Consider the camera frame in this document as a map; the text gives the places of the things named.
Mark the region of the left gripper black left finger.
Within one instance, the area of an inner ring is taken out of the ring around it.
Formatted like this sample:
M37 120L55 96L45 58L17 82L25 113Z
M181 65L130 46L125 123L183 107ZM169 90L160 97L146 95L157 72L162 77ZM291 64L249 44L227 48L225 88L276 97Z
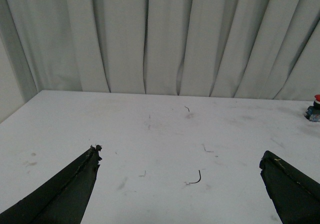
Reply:
M0 214L2 224L79 224L100 167L100 145L91 146L35 191Z

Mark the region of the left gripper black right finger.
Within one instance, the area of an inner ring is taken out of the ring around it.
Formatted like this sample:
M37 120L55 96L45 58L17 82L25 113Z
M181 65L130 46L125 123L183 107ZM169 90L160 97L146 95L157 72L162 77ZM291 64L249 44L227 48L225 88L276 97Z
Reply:
M259 163L269 198L283 224L320 222L320 184L267 150Z

